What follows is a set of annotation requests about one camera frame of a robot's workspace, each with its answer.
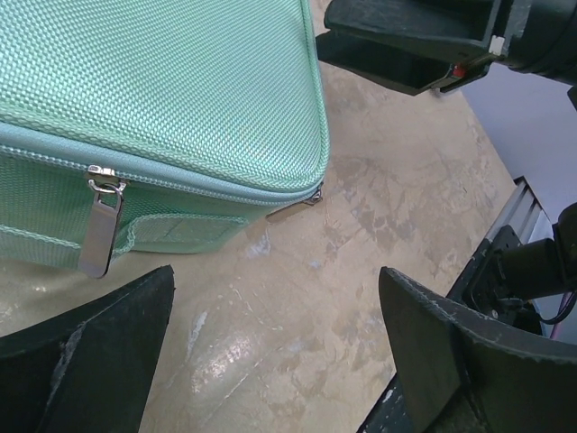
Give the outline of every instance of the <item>cable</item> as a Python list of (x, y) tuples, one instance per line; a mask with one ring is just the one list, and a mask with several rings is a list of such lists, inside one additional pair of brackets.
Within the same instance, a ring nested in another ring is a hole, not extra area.
[[(559, 310), (557, 311), (557, 313), (560, 313), (563, 310), (563, 307), (565, 305), (567, 305), (567, 301), (569, 300), (570, 297), (571, 297), (571, 293), (569, 291), (564, 293), (563, 298), (561, 299), (561, 302), (559, 303)], [(551, 338), (552, 340), (556, 340), (557, 337), (559, 336), (559, 329), (561, 329), (560, 324), (555, 323), (553, 325), (553, 330), (551, 331), (551, 335), (549, 336), (549, 338)]]
[(559, 314), (557, 314), (557, 316), (555, 316), (554, 318), (542, 318), (541, 316), (539, 316), (539, 320), (541, 320), (546, 325), (556, 325), (557, 323), (565, 320), (567, 316), (569, 316), (569, 314), (573, 310), (573, 307), (575, 307), (576, 302), (577, 302), (577, 291), (574, 291), (571, 294), (569, 300), (567, 300), (567, 302), (563, 306), (563, 310), (559, 311)]

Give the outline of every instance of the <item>zipper slider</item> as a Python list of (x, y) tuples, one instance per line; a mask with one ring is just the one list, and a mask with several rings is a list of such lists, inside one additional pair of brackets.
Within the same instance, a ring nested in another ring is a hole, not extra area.
[(323, 183), (321, 183), (318, 186), (318, 188), (315, 191), (315, 194), (313, 194), (311, 197), (305, 198), (304, 200), (299, 201), (298, 203), (295, 203), (293, 205), (289, 205), (287, 207), (283, 207), (282, 209), (275, 210), (271, 214), (268, 214), (266, 216), (267, 221), (270, 223), (273, 223), (273, 224), (279, 223), (280, 221), (284, 221), (288, 217), (291, 217), (291, 216), (293, 216), (299, 212), (302, 212), (305, 209), (308, 209), (308, 208), (320, 203), (321, 201), (323, 201), (322, 187), (323, 187)]
[[(123, 211), (126, 182), (118, 178), (114, 170), (97, 165), (88, 167), (86, 178), (88, 187), (94, 191), (94, 201), (78, 259), (78, 269), (89, 277), (102, 278), (110, 266)], [(115, 195), (114, 206), (102, 202), (101, 198), (106, 194)]]

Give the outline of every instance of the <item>green fabric case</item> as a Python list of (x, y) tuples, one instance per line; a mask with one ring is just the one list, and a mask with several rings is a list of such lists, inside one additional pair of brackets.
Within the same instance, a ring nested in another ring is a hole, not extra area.
[(329, 141), (306, 0), (0, 8), (3, 255), (77, 267), (89, 166), (127, 183), (114, 256), (214, 250), (321, 183)]

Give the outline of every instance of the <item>zipper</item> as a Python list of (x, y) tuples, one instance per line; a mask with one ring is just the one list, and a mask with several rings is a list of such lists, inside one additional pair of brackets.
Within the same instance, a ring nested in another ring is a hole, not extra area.
[[(127, 182), (116, 176), (113, 169), (97, 165), (88, 166), (86, 178), (88, 187), (94, 192), (94, 201), (78, 258), (78, 269), (89, 277), (102, 278), (110, 267)], [(110, 206), (104, 203), (104, 195), (114, 196), (115, 204)]]
[(107, 167), (113, 161), (116, 175), (126, 180), (255, 206), (285, 207), (311, 197), (318, 187), (316, 184), (297, 192), (246, 187), (163, 162), (2, 122), (0, 143), (0, 153), (16, 158), (84, 172), (90, 164)]
[(299, 212), (302, 212), (303, 210), (306, 210), (314, 205), (317, 205), (318, 203), (323, 201), (322, 187), (323, 182), (321, 182), (321, 184), (316, 188), (315, 194), (313, 194), (311, 197), (305, 198), (304, 200), (299, 201), (298, 203), (294, 203), (292, 205), (283, 207), (282, 209), (276, 210), (271, 214), (268, 214), (266, 216), (267, 221), (273, 224), (278, 223), (280, 221), (284, 221), (288, 217), (291, 217)]

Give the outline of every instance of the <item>metal zipper pull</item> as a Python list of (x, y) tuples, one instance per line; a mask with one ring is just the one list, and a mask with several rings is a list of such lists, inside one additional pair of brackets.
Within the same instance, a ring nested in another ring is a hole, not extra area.
[[(92, 278), (102, 278), (108, 272), (114, 240), (123, 211), (123, 191), (126, 182), (116, 177), (114, 170), (91, 165), (88, 167), (88, 187), (94, 191), (94, 202), (88, 219), (87, 232), (78, 259), (78, 269)], [(103, 195), (115, 195), (112, 207), (102, 202)]]
[(321, 183), (318, 186), (318, 189), (315, 191), (315, 194), (313, 194), (311, 197), (303, 201), (299, 201), (294, 205), (284, 207), (282, 209), (272, 212), (271, 214), (268, 214), (266, 216), (267, 221), (270, 223), (278, 223), (280, 221), (284, 221), (288, 217), (291, 217), (299, 212), (302, 212), (305, 209), (308, 209), (320, 203), (321, 201), (323, 201), (323, 190), (321, 190), (322, 187), (323, 184)]

